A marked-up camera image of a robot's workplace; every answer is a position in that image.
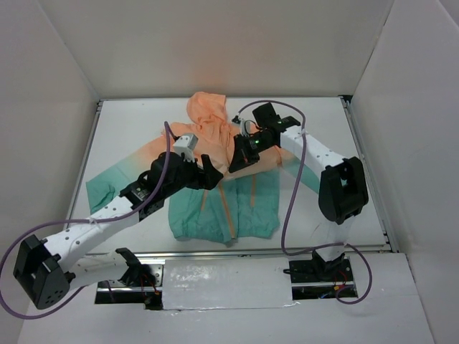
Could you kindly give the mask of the orange and teal gradient jacket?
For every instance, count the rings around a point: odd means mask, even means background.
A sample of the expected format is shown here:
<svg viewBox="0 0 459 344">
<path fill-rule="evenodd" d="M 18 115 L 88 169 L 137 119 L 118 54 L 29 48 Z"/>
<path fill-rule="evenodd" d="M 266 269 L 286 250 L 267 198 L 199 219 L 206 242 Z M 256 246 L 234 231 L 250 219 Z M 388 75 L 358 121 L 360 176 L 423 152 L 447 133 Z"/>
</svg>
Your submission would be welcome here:
<svg viewBox="0 0 459 344">
<path fill-rule="evenodd" d="M 169 228 L 177 240 L 201 239 L 230 244 L 241 237 L 270 239 L 280 226 L 280 167 L 294 178 L 300 161 L 281 148 L 260 154 L 260 162 L 235 173 L 227 170 L 234 152 L 233 138 L 240 132 L 230 124 L 224 95 L 196 92 L 186 107 L 188 123 L 171 123 L 174 134 L 198 137 L 194 154 L 212 159 L 224 179 L 210 191 L 184 188 L 169 200 Z M 164 130 L 134 153 L 86 182 L 90 213 L 108 205 L 123 188 L 166 151 Z"/>
</svg>

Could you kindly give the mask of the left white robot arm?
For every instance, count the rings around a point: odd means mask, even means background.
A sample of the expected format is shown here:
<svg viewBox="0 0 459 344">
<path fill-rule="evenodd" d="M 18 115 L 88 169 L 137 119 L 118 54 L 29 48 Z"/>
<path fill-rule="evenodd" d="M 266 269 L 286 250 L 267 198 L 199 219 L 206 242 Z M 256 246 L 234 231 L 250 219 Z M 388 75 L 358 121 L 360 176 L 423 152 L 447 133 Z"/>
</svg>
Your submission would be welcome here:
<svg viewBox="0 0 459 344">
<path fill-rule="evenodd" d="M 112 254 L 89 257 L 87 253 L 114 234 L 132 227 L 164 206 L 182 190 L 211 190 L 223 175 L 203 154 L 188 161 L 163 152 L 151 167 L 128 184 L 108 205 L 91 217 L 45 239 L 32 234 L 23 239 L 14 266 L 14 277 L 35 307 L 47 309 L 84 282 L 118 280 L 125 286 L 155 285 L 151 269 L 132 251 L 118 248 Z"/>
</svg>

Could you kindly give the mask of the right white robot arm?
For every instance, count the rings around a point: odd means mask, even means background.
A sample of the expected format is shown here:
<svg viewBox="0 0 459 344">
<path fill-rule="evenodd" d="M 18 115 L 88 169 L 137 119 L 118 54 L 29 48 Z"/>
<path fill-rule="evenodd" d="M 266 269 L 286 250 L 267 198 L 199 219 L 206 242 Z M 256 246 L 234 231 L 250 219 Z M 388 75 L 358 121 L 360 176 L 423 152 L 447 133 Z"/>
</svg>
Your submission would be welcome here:
<svg viewBox="0 0 459 344">
<path fill-rule="evenodd" d="M 319 180 L 318 207 L 326 220 L 327 237 L 323 244 L 301 250 L 311 253 L 309 274 L 329 280 L 344 261 L 344 248 L 355 218 L 369 202 L 364 167 L 357 157 L 346 158 L 306 131 L 306 120 L 281 117 L 275 101 L 253 103 L 253 123 L 236 115 L 232 123 L 239 133 L 234 137 L 235 149 L 229 172 L 235 173 L 260 162 L 260 154 L 277 147 L 292 153 L 300 161 L 300 169 L 309 168 Z"/>
</svg>

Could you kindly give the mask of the aluminium table frame rail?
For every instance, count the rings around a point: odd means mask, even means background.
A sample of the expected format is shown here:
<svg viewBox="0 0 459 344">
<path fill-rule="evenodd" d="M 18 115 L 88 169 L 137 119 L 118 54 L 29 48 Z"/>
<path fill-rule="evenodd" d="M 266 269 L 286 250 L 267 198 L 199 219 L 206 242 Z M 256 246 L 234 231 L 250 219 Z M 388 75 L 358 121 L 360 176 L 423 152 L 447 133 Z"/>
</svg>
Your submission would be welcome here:
<svg viewBox="0 0 459 344">
<path fill-rule="evenodd" d="M 186 123 L 186 98 L 101 100 L 82 163 L 82 172 L 70 208 L 70 216 L 82 219 L 90 213 L 85 184 L 145 143 L 157 138 L 164 122 Z M 275 108 L 282 116 L 306 118 L 308 132 L 332 151 L 360 156 L 361 150 L 350 121 L 349 105 L 340 97 L 278 98 Z M 140 224 L 126 229 L 97 246 L 93 254 L 126 247 L 141 256 L 241 256 L 280 253 L 320 244 L 326 240 L 326 225 L 318 208 L 317 195 L 305 186 L 298 190 L 288 230 L 277 230 L 270 239 L 241 238 L 230 245 L 203 240 L 176 240 L 162 208 Z M 374 192 L 353 223 L 349 242 L 365 253 L 391 251 L 382 211 Z"/>
</svg>

